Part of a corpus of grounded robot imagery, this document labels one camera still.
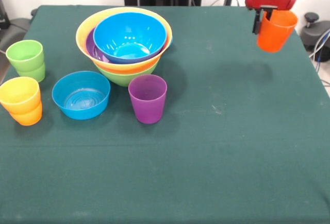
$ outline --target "orange bowl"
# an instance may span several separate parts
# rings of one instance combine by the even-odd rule
[[[164,45],[164,48],[161,50],[161,52],[154,56],[153,58],[150,58],[148,60],[145,60],[143,62],[139,63],[131,63],[131,64],[114,64],[114,63],[107,63],[100,61],[98,59],[93,58],[86,49],[86,39],[90,31],[95,28],[95,26],[100,23],[105,18],[122,13],[122,12],[140,12],[147,15],[150,15],[156,19],[158,19],[165,27],[167,31],[167,39]],[[89,59],[91,59],[98,67],[101,69],[115,74],[136,74],[141,71],[145,71],[148,68],[152,67],[155,63],[157,63],[161,57],[161,55],[164,53],[164,51],[170,46],[172,42],[172,29],[170,24],[160,15],[146,9],[136,8],[136,7],[117,7],[117,8],[111,8],[102,10],[98,13],[95,13],[85,19],[80,26],[77,29],[76,33],[76,43],[78,48],[81,50],[81,52],[87,56]]]

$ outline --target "bowl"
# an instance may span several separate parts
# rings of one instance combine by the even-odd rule
[[[109,59],[107,59],[100,51],[100,49],[96,47],[93,39],[93,34],[94,34],[94,28],[90,31],[86,39],[86,50],[88,54],[91,55],[93,58],[109,63],[110,62]]]
[[[132,63],[132,64],[114,64],[114,63],[107,63],[107,62],[102,62],[98,59],[93,58],[91,55],[88,54],[86,50],[86,39],[90,31],[96,27],[96,25],[104,20],[106,17],[109,17],[112,14],[117,14],[121,12],[140,12],[140,13],[145,13],[148,15],[151,15],[157,19],[159,19],[162,24],[165,26],[166,31],[167,31],[167,40],[166,43],[161,50],[161,52],[154,56],[153,58],[147,59],[143,62],[139,63]],[[91,59],[97,66],[100,68],[106,70],[107,72],[115,73],[115,74],[135,74],[141,71],[144,71],[148,68],[150,68],[152,65],[154,65],[156,62],[158,62],[159,58],[161,55],[164,53],[164,51],[170,46],[172,42],[173,36],[172,36],[172,29],[169,25],[169,23],[160,15],[146,10],[146,9],[141,9],[141,8],[136,8],[136,7],[117,7],[117,8],[111,8],[111,9],[106,9],[102,10],[98,13],[95,13],[85,19],[80,26],[77,29],[76,33],[76,43],[78,48],[81,50],[81,52],[87,56],[89,59]]]
[[[96,65],[96,67],[98,68],[98,70],[106,77],[108,78],[110,81],[112,81],[113,83],[122,86],[122,87],[127,87],[130,83],[130,81],[132,81],[134,78],[136,78],[137,76],[141,76],[141,75],[145,75],[145,74],[151,74],[154,69],[156,68],[157,63],[155,63],[154,65],[152,65],[150,68],[139,72],[139,73],[135,73],[135,74],[130,74],[130,75],[121,75],[121,74],[114,74],[114,73],[110,73],[105,71],[104,69],[98,67]]]
[[[156,18],[138,12],[109,16],[94,30],[96,47],[112,63],[145,61],[163,48],[167,32]]]
[[[110,82],[97,72],[80,71],[61,78],[53,87],[55,104],[68,117],[77,120],[100,115],[107,107]]]

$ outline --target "green bowl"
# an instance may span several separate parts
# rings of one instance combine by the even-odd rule
[[[131,74],[131,75],[119,75],[119,74],[115,74],[115,73],[110,73],[110,72],[107,72],[107,71],[103,70],[102,68],[98,67],[97,65],[95,65],[95,66],[106,78],[108,78],[113,83],[115,83],[119,86],[127,87],[129,85],[130,81],[132,81],[137,76],[151,74],[154,71],[154,69],[156,68],[157,63],[155,63],[153,66],[151,66],[150,68],[148,68],[145,71]]]

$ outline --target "plastic cup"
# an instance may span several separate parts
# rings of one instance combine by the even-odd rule
[[[298,18],[291,11],[274,10],[270,20],[266,14],[263,14],[257,45],[268,53],[276,53],[292,34]]]
[[[39,84],[31,77],[12,78],[0,86],[0,103],[19,124],[36,124],[42,116]]]
[[[142,75],[134,78],[128,92],[135,116],[144,124],[158,122],[164,110],[167,84],[156,75]]]
[[[37,82],[45,78],[45,62],[42,44],[36,40],[18,41],[6,50],[10,64],[20,76],[27,76]]]

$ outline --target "cup rim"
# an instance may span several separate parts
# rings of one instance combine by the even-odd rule
[[[155,77],[155,78],[160,79],[163,83],[165,83],[165,91],[164,91],[164,93],[163,93],[162,95],[160,95],[158,98],[150,99],[150,100],[144,100],[144,99],[139,99],[139,98],[135,97],[135,96],[131,93],[131,91],[130,91],[131,84],[132,84],[137,78],[145,77],[145,76],[153,76],[153,77]],[[137,76],[137,77],[134,78],[132,81],[130,81],[130,83],[129,83],[129,85],[128,85],[128,92],[129,92],[129,95],[130,95],[131,97],[133,97],[134,99],[138,99],[139,101],[143,101],[143,102],[155,101],[155,100],[158,100],[158,99],[162,98],[164,95],[166,95],[166,92],[167,92],[167,83],[166,83],[166,81],[165,81],[163,78],[161,78],[160,76],[157,76],[157,75],[154,75],[154,74],[145,74],[145,75]]]
[[[37,55],[35,55],[34,57],[29,58],[29,59],[24,59],[24,60],[11,59],[11,58],[8,56],[8,50],[9,50],[10,48],[12,48],[12,47],[18,45],[18,44],[24,43],[25,41],[33,41],[33,42],[36,42],[37,44],[39,44],[39,45],[41,46],[41,50],[40,50],[40,52],[39,52]],[[11,45],[7,48],[7,50],[6,50],[6,57],[8,58],[9,61],[13,61],[13,62],[26,62],[26,61],[29,61],[29,60],[32,60],[32,59],[38,57],[42,52],[43,52],[43,46],[42,46],[42,44],[41,44],[39,41],[37,41],[37,40],[20,40],[20,41],[17,41],[17,42],[15,42],[15,43],[11,44]]]
[[[265,18],[265,20],[266,21],[268,21],[269,23],[271,23],[272,25],[274,25],[275,27],[280,27],[280,28],[291,28],[291,27],[295,27],[296,25],[297,25],[297,23],[298,23],[298,21],[299,21],[299,19],[298,19],[298,16],[295,14],[295,13],[293,13],[291,10],[285,10],[286,12],[289,12],[290,14],[293,14],[294,16],[295,16],[295,24],[294,25],[290,25],[290,26],[283,26],[283,25],[278,25],[278,24],[274,24],[274,23],[272,23],[271,21],[269,21],[268,19],[266,19],[266,12],[264,12],[264,14],[263,14],[263,16],[264,16],[264,18]]]
[[[26,99],[26,100],[24,100],[24,101],[21,101],[21,102],[17,102],[17,103],[8,103],[8,102],[4,102],[4,101],[1,101],[1,100],[0,100],[1,103],[4,103],[5,105],[11,105],[11,106],[21,105],[21,104],[24,104],[24,103],[30,101],[31,99],[33,99],[33,98],[38,94],[38,92],[40,92],[39,83],[38,83],[35,79],[33,79],[32,77],[28,77],[28,76],[19,76],[19,77],[11,78],[11,79],[5,81],[5,82],[2,84],[2,85],[0,86],[0,89],[1,89],[3,86],[5,86],[8,82],[14,81],[14,80],[16,80],[16,79],[24,79],[24,78],[25,78],[25,79],[28,79],[28,80],[32,80],[34,83],[37,84],[37,90],[35,91],[35,93],[34,93],[31,97],[29,97],[28,99]]]

